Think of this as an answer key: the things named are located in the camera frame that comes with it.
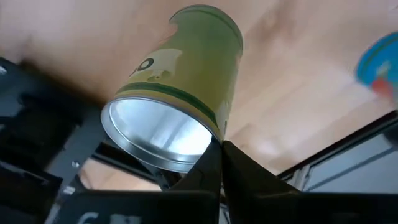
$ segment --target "blue circular object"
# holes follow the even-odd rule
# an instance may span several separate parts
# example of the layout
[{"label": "blue circular object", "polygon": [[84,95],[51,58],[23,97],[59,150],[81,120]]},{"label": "blue circular object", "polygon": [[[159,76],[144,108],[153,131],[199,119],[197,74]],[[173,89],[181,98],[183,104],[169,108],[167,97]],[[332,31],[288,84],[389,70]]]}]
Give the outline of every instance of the blue circular object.
[{"label": "blue circular object", "polygon": [[357,79],[366,86],[382,78],[396,89],[398,87],[398,32],[378,40],[368,49],[358,63]]}]

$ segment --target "wood grain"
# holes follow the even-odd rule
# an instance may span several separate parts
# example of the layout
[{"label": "wood grain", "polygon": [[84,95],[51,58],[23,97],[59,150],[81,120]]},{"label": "wood grain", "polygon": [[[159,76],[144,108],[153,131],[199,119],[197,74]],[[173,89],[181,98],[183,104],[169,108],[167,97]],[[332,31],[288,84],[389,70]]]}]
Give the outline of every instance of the wood grain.
[{"label": "wood grain", "polygon": [[80,171],[80,180],[86,188],[95,190],[160,190],[158,185],[92,159]]},{"label": "wood grain", "polygon": [[243,33],[227,137],[273,173],[393,109],[353,74],[398,29],[397,0],[0,0],[0,52],[104,103],[191,4],[221,8]]}]

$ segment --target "black surface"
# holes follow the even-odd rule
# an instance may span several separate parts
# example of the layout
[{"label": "black surface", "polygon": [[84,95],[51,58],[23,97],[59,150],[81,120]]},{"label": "black surface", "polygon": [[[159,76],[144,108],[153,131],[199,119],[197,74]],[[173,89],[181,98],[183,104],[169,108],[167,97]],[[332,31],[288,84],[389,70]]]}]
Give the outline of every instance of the black surface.
[{"label": "black surface", "polygon": [[231,223],[398,222],[398,195],[301,193],[224,142],[170,190],[76,195],[57,223],[218,223],[221,173]]},{"label": "black surface", "polygon": [[57,223],[110,223],[115,218],[135,220],[125,223],[218,223],[220,187],[221,149],[213,143],[170,190],[73,195],[62,207]]},{"label": "black surface", "polygon": [[30,167],[0,162],[0,223],[44,222],[61,182]]},{"label": "black surface", "polygon": [[[105,138],[101,108],[0,58],[0,154],[73,180]],[[81,166],[73,167],[77,161]]]},{"label": "black surface", "polygon": [[141,162],[122,149],[105,143],[98,146],[92,158],[128,174],[157,184],[162,190],[171,188],[181,179],[179,173],[163,170]]}]

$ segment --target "cylindrical tin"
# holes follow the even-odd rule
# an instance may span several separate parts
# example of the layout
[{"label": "cylindrical tin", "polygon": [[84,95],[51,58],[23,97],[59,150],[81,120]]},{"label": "cylindrical tin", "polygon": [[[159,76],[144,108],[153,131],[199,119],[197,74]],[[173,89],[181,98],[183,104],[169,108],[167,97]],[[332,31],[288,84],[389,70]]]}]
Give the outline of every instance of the cylindrical tin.
[{"label": "cylindrical tin", "polygon": [[136,158],[188,172],[211,138],[224,140],[243,39],[211,6],[189,6],[170,19],[159,47],[103,109],[110,138]]},{"label": "cylindrical tin", "polygon": [[362,56],[357,79],[398,108],[398,32],[378,40]]}]

